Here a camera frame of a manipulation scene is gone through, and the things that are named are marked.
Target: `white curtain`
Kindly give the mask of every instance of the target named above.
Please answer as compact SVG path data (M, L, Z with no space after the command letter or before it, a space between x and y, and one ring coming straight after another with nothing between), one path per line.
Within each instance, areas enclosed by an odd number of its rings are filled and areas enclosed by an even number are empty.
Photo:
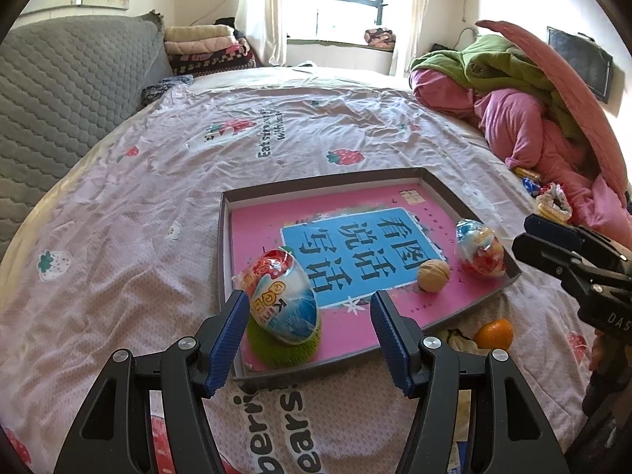
M235 27L241 30L261 61L267 66L282 66L288 42L283 26L285 0L239 0Z
M405 76L408 73L410 61L417 56L417 43L421 35L421 25L428 9L430 0L396 0L393 2L397 12L395 23L387 23L397 36L393 61L391 62L391 76Z

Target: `blue label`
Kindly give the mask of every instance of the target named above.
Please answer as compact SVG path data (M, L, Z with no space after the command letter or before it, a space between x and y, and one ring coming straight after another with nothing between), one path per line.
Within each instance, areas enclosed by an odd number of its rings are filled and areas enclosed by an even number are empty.
M319 308L408 285L423 262L442 259L403 208L341 215L280 232L307 273Z

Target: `blue gripper pad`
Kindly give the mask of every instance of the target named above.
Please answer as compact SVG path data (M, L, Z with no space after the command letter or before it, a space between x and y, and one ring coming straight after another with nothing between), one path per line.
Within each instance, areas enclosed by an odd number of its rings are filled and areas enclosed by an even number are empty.
M211 348L208 351L208 375L204 382L206 397L213 397L217 389L226 383L235 354L241 343L241 337L246 331L248 316L250 315L250 301L243 291L234 291L226 302L222 312L207 321L211 321L213 331L209 342Z
M421 369L421 334L413 337L386 291L377 291L371 297L371 322L391 371L393 384L406 397L412 397L415 389L413 375Z

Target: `pink book cover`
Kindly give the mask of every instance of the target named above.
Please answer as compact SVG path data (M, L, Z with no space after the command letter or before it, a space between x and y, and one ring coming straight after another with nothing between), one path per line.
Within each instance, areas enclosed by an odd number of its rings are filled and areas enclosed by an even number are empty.
M322 320L311 363L378 346L369 315L377 290L386 290L401 315L425 328L506 283L461 268L454 253L456 223L415 183L235 209L230 220L233 275L280 247L307 273ZM444 258L451 267L450 281L436 294L416 283L419 265L431 258ZM245 335L241 357L251 371L269 370Z

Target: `television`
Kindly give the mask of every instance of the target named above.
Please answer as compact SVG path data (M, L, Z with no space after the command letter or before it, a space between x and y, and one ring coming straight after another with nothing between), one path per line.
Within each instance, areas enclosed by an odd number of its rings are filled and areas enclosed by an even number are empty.
M612 90L612 55L588 36L572 35L547 27L548 44L577 72L601 102L608 103Z

